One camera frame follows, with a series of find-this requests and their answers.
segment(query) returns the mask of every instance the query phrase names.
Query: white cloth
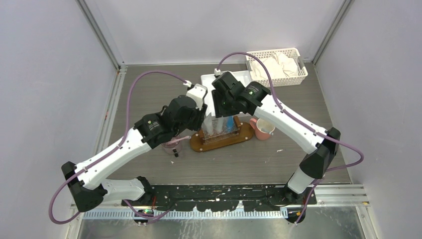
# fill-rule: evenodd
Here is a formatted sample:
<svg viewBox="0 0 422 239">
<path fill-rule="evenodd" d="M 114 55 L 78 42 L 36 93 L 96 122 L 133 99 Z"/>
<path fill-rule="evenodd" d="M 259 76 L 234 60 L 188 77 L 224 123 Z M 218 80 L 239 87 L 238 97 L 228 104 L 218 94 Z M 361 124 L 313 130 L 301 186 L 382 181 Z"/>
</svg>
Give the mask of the white cloth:
<svg viewBox="0 0 422 239">
<path fill-rule="evenodd" d="M 272 56 L 261 60 L 270 73 L 271 79 L 299 76 L 299 68 L 293 58 L 287 57 L 281 52 L 273 53 Z M 251 76 L 253 80 L 268 79 L 264 68 L 257 62 L 251 63 Z"/>
</svg>

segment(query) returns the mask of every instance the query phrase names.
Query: white connector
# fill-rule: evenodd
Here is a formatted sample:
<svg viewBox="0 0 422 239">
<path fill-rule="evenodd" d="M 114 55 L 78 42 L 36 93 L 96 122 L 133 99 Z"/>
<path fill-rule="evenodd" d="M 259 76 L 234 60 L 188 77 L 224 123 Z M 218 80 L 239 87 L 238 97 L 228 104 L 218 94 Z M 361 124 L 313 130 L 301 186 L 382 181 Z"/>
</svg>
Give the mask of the white connector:
<svg viewBox="0 0 422 239">
<path fill-rule="evenodd" d="M 183 83 L 183 85 L 190 88 L 192 86 L 192 82 L 186 81 L 186 83 Z"/>
<path fill-rule="evenodd" d="M 217 68 L 215 68 L 214 69 L 214 75 L 215 76 L 220 76 L 222 73 L 221 73 L 221 70 L 219 70 L 219 69 L 217 69 Z"/>
</svg>

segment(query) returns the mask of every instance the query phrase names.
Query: table surface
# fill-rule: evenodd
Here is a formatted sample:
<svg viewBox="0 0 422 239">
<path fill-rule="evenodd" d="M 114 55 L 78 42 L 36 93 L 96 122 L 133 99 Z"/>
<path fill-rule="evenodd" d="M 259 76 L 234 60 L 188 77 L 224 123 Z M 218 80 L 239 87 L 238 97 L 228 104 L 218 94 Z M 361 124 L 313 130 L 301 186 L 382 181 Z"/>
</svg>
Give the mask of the table surface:
<svg viewBox="0 0 422 239">
<path fill-rule="evenodd" d="M 130 66 L 127 70 L 110 143 L 123 135 L 127 94 L 135 77 L 148 70 L 173 72 L 192 83 L 200 83 L 201 75 L 212 74 L 216 65 Z M 279 99 L 306 119 L 330 128 L 332 123 L 312 64 L 306 64 L 309 75 L 298 86 L 276 87 Z M 226 64 L 222 70 L 243 71 L 245 64 Z M 178 95 L 186 94 L 179 80 L 161 74 L 151 74 L 138 82 L 132 94 L 130 123 L 145 114 L 159 112 Z M 184 131 L 181 136 L 192 135 Z M 146 177 L 151 184 L 241 184 L 286 183 L 295 172 L 305 153 L 282 132 L 276 130 L 267 141 L 253 138 L 224 148 L 197 153 L 183 141 L 183 149 L 175 158 L 159 146 L 128 162 L 109 176 L 110 179 Z M 331 166 L 344 165 L 338 153 Z M 350 183 L 347 170 L 327 173 L 324 183 Z"/>
</svg>

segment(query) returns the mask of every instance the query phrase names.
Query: pink cup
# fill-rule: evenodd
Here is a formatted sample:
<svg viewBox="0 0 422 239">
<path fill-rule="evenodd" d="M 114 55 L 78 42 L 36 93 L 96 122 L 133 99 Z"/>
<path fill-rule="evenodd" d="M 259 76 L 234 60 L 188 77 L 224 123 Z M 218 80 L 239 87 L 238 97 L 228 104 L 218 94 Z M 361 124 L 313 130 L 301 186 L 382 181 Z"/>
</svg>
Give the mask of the pink cup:
<svg viewBox="0 0 422 239">
<path fill-rule="evenodd" d="M 249 121 L 252 128 L 255 130 L 255 135 L 259 140 L 267 140 L 273 134 L 276 127 L 263 119 L 251 118 Z"/>
</svg>

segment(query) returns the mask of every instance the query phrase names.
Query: white basket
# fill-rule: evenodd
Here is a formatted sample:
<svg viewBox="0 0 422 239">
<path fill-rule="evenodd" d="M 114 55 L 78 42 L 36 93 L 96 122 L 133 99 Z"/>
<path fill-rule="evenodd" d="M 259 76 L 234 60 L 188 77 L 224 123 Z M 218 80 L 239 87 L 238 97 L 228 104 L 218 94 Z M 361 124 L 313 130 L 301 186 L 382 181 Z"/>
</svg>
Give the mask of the white basket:
<svg viewBox="0 0 422 239">
<path fill-rule="evenodd" d="M 264 59 L 267 57 L 272 56 L 274 53 L 281 52 L 285 54 L 287 57 L 293 58 L 298 65 L 299 68 L 299 76 L 297 77 L 285 77 L 285 78 L 277 78 L 272 79 L 274 86 L 292 86 L 292 85 L 300 85 L 300 83 L 304 80 L 304 78 L 308 75 L 308 71 L 303 63 L 301 55 L 296 48 L 285 48 L 285 49 L 274 49 L 274 50 L 266 50 L 266 51 L 250 51 L 249 54 L 252 54 L 258 59 Z M 270 83 L 268 79 L 254 79 L 255 74 L 251 69 L 251 62 L 255 61 L 253 58 L 246 56 L 246 64 L 248 66 L 248 70 L 251 73 L 251 79 L 253 81 L 259 82 L 261 85 L 270 87 Z"/>
</svg>

